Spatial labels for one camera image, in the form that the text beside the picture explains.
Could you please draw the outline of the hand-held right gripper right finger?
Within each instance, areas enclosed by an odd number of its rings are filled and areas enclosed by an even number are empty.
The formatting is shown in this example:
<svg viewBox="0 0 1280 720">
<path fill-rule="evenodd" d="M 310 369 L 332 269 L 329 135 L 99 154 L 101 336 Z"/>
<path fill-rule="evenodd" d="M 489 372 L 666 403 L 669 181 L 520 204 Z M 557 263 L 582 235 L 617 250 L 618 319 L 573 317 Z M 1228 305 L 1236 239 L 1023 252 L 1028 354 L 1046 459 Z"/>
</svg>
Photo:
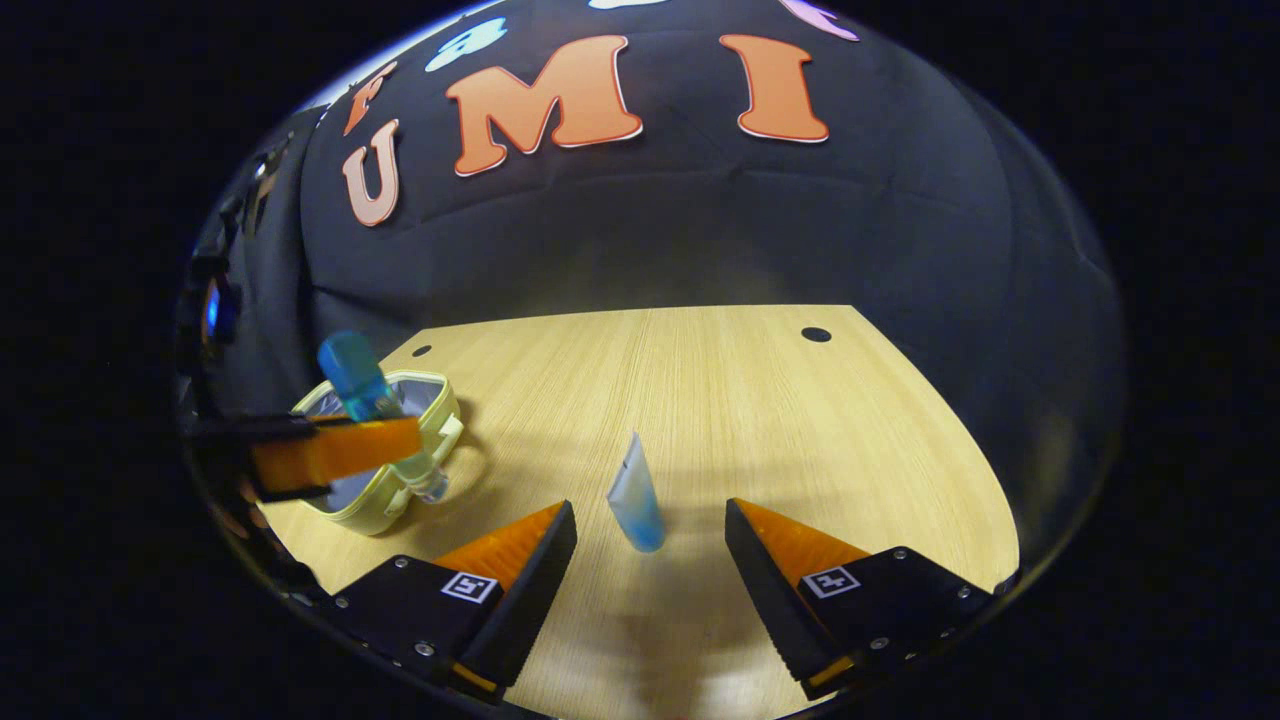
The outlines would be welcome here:
<svg viewBox="0 0 1280 720">
<path fill-rule="evenodd" d="M 808 700 L 923 664 L 997 598 L 908 546 L 868 552 L 744 498 L 726 503 L 724 542 Z"/>
</svg>

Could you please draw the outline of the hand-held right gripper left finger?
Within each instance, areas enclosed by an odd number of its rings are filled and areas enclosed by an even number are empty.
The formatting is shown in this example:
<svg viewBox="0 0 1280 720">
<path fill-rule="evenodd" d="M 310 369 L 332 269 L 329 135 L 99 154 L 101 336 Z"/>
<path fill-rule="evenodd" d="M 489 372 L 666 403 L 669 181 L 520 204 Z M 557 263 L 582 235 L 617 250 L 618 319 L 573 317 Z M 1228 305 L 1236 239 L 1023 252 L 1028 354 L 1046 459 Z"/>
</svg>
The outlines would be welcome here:
<svg viewBox="0 0 1280 720">
<path fill-rule="evenodd" d="M 518 680 L 577 543 L 570 501 L 438 559 L 375 566 L 330 600 L 332 625 L 431 688 L 500 701 Z"/>
</svg>

